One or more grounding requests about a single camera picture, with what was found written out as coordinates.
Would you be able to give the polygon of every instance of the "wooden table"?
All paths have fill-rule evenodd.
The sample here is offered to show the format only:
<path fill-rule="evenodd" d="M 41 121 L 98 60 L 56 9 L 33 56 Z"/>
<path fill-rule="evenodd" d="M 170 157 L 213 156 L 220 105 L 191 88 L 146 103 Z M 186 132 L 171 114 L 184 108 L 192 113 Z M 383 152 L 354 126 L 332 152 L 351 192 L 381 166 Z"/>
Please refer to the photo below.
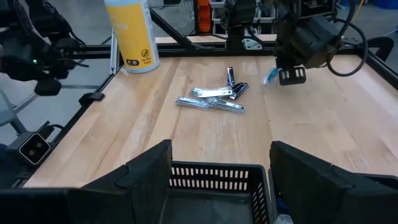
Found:
<path fill-rule="evenodd" d="M 398 92 L 367 65 L 348 78 L 320 68 L 307 70 L 303 85 L 264 86 L 273 57 L 161 61 L 145 74 L 121 70 L 25 187 L 79 187 L 163 139 L 180 161 L 269 167 L 271 141 L 281 140 L 348 170 L 398 175 Z M 359 61 L 341 55 L 332 64 L 348 72 Z M 228 66 L 250 84 L 237 100 L 244 114 L 175 104 L 193 87 L 225 86 Z"/>

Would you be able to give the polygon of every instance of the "yellow label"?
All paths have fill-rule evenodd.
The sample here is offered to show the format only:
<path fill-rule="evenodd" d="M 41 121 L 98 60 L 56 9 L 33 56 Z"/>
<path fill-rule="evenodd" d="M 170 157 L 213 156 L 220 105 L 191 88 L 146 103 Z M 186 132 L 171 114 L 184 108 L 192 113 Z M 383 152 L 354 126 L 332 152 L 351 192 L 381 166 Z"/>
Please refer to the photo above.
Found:
<path fill-rule="evenodd" d="M 124 64 L 130 68 L 146 68 L 154 64 L 146 17 L 141 4 L 106 6 L 122 53 Z"/>

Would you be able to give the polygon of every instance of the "floor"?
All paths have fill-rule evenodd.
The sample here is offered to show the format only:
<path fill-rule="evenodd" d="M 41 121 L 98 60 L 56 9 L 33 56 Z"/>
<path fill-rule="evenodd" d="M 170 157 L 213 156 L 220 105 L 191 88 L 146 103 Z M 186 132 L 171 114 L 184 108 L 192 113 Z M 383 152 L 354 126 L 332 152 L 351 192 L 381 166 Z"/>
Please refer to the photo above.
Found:
<path fill-rule="evenodd" d="M 111 24 L 104 8 L 103 0 L 49 0 L 73 27 L 75 34 L 87 44 L 100 44 L 111 35 Z M 156 8 L 157 12 L 172 26 L 183 31 L 186 25 L 181 23 L 182 17 L 186 21 L 187 15 L 179 13 L 175 6 Z M 372 5 L 364 6 L 356 23 L 363 29 L 368 37 L 384 35 L 398 26 L 398 11 L 387 11 Z M 167 36 L 160 28 L 155 26 L 154 33 L 157 37 Z M 398 43 L 398 34 L 391 34 Z M 398 46 L 391 53 L 388 63 L 398 71 Z M 99 85 L 108 76 L 109 59 L 86 60 L 89 68 L 76 68 L 70 72 L 69 77 L 62 83 L 64 85 Z M 35 82 L 17 82 L 10 80 L 6 75 L 0 76 L 0 89 L 6 92 L 11 103 L 18 106 L 23 102 L 32 101 L 18 113 L 19 119 L 28 130 L 36 130 L 47 120 L 51 123 L 65 125 L 78 111 L 78 99 L 91 89 L 64 89 L 57 96 L 37 97 L 33 94 Z M 10 144 L 15 140 L 16 134 L 10 125 L 0 127 L 0 142 Z"/>

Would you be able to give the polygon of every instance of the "yellow bottle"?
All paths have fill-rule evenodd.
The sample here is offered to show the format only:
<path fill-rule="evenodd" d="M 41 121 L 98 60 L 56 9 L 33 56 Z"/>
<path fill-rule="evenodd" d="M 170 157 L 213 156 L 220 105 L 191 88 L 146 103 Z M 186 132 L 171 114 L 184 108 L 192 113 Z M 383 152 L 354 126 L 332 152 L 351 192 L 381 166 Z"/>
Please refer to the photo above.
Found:
<path fill-rule="evenodd" d="M 124 65 L 144 73 L 160 64 L 147 0 L 105 0 Z"/>

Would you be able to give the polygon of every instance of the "camera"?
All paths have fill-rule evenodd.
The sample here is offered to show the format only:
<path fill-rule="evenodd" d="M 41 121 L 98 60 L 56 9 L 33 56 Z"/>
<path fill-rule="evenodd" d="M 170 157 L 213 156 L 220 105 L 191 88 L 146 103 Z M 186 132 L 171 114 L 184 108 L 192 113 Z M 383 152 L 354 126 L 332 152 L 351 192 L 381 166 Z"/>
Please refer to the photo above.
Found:
<path fill-rule="evenodd" d="M 22 165 L 38 167 L 50 152 L 50 144 L 37 132 L 21 134 L 6 151 Z"/>

